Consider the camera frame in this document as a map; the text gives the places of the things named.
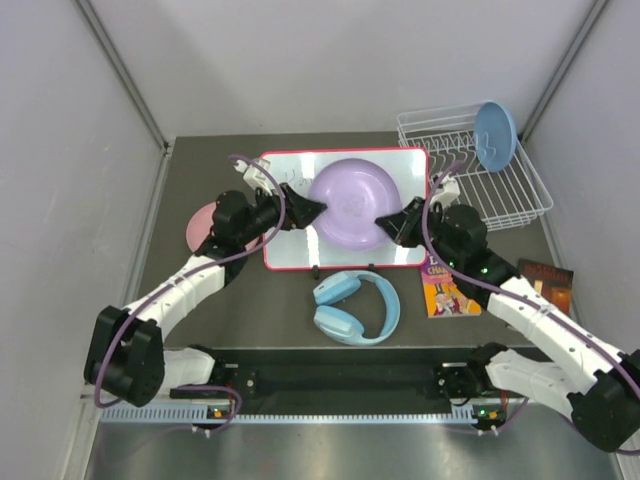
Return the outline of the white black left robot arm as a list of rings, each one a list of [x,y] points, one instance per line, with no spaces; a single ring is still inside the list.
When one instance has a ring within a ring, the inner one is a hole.
[[[136,407],[148,404],[174,359],[165,353],[167,335],[239,275],[248,256],[261,249],[259,238],[271,241],[281,230],[302,230],[326,208],[286,183],[272,192],[257,189],[253,203],[236,190],[219,195],[208,234],[178,272],[143,298],[99,313],[84,366],[95,404],[105,407],[103,392]]]

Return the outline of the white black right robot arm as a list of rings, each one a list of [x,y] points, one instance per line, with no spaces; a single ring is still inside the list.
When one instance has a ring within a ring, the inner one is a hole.
[[[402,247],[425,247],[467,298],[546,355],[536,362],[497,343],[477,348],[466,372],[474,393],[510,390],[559,413],[596,448],[623,451],[639,431],[637,352],[598,339],[537,293],[489,248],[487,227],[471,206],[444,208],[415,198],[375,223]]]

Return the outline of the pink plate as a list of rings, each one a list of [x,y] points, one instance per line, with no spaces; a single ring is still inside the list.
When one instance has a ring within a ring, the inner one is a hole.
[[[251,205],[246,200],[224,199],[201,207],[189,220],[186,242],[193,254],[227,258],[241,252],[236,240],[249,225]]]

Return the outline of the blue plate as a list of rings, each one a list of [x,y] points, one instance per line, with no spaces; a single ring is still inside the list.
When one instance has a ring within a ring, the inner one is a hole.
[[[482,104],[474,124],[476,156],[482,167],[490,173],[504,170],[515,155],[517,141],[510,111],[497,102]]]

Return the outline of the purple plate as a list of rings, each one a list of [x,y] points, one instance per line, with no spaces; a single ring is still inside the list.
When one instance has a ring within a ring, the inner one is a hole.
[[[309,198],[326,205],[313,227],[319,237],[350,251],[382,245],[387,235],[376,219],[401,210],[400,193],[380,166],[346,158],[322,169],[311,183]]]

